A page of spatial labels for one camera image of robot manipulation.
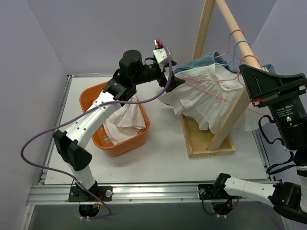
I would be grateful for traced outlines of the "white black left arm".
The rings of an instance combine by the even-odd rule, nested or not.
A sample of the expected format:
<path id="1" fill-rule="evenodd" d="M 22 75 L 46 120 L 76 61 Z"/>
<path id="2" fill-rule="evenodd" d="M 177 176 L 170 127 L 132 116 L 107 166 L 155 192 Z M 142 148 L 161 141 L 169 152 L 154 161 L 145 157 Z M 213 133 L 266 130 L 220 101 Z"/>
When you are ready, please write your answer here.
<path id="1" fill-rule="evenodd" d="M 168 48 L 156 48 L 152 61 L 146 65 L 139 51 L 126 51 L 119 61 L 119 69 L 94 104 L 81 117 L 75 118 L 65 131 L 57 130 L 53 135 L 57 152 L 70 167 L 80 187 L 79 194 L 86 201 L 93 200 L 97 194 L 97 182 L 90 169 L 92 155 L 85 149 L 93 134 L 114 112 L 130 102 L 137 85 L 157 81 L 165 92 L 170 92 L 184 83 L 172 70 L 169 70 L 169 77 L 165 77 L 165 69 L 176 64 Z"/>

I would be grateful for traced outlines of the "pink wire hanger front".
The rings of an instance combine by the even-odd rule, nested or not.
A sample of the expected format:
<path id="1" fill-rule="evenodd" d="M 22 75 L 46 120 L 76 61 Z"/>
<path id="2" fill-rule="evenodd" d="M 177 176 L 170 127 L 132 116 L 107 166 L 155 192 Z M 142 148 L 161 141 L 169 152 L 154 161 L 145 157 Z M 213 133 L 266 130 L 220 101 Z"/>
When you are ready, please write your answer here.
<path id="1" fill-rule="evenodd" d="M 238 92 L 245 86 L 239 70 L 233 74 L 225 73 L 218 68 L 218 76 L 213 76 L 213 79 L 210 77 L 199 79 L 190 76 L 184 76 L 183 79 L 188 81 L 187 85 L 229 103 L 234 102 Z"/>

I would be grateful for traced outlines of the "white pleated skirt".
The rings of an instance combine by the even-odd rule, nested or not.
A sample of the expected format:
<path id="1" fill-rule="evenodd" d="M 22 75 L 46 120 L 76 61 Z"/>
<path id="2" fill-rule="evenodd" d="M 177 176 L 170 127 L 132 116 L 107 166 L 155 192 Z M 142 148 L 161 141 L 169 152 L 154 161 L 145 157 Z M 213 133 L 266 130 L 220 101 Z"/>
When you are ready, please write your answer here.
<path id="1" fill-rule="evenodd" d="M 125 104 L 114 112 L 95 131 L 100 137 L 106 135 L 113 145 L 124 142 L 141 134 L 146 128 L 139 104 Z"/>

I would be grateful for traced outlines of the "blue wire hanger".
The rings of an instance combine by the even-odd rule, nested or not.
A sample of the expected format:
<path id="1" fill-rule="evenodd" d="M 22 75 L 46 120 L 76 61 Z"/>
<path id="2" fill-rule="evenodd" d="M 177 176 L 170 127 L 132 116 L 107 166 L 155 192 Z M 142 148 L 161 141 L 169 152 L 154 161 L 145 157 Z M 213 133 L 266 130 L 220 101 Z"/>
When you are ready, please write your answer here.
<path id="1" fill-rule="evenodd" d="M 246 43 L 248 46 L 250 45 L 250 42 L 248 40 L 239 40 L 238 42 L 235 43 L 234 49 L 233 49 L 234 53 L 232 55 L 231 60 L 229 61 L 229 66 L 232 65 L 232 67 L 236 68 L 236 69 L 238 69 L 238 66 L 235 65 L 235 59 L 239 59 L 236 56 L 236 51 L 238 49 L 239 44 L 241 44 L 241 43 Z"/>

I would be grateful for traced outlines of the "white ruffled skirt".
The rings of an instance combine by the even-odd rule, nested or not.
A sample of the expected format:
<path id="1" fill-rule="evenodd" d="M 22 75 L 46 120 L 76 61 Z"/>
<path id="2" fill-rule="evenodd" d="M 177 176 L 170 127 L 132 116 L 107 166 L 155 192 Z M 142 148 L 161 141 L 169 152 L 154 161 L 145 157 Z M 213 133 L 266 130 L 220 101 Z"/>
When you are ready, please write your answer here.
<path id="1" fill-rule="evenodd" d="M 205 78 L 218 76 L 218 68 L 225 73 L 232 73 L 222 65 L 211 64 L 209 66 L 193 68 L 175 74 L 176 77 L 183 79 L 184 76 L 195 78 Z M 199 129 L 209 130 L 213 134 L 217 133 L 232 103 L 221 100 L 208 93 L 195 89 L 186 82 L 173 91 L 162 94 L 158 99 L 160 102 L 173 107 L 176 115 L 192 117 L 197 122 Z"/>

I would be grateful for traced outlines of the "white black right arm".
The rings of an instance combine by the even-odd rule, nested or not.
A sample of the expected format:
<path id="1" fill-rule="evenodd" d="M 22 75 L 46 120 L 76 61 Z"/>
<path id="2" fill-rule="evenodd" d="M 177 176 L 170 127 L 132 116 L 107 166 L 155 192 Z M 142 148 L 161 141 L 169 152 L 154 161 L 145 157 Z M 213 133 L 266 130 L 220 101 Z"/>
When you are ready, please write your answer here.
<path id="1" fill-rule="evenodd" d="M 288 161 L 273 164 L 268 175 L 295 167 L 301 184 L 283 182 L 261 184 L 221 173 L 213 184 L 216 197 L 247 198 L 271 206 L 279 215 L 300 223 L 307 222 L 307 113 L 300 96 L 307 92 L 303 73 L 276 75 L 242 64 L 239 66 L 253 106 L 268 107 L 267 118 L 276 124 L 278 139 L 290 153 Z"/>

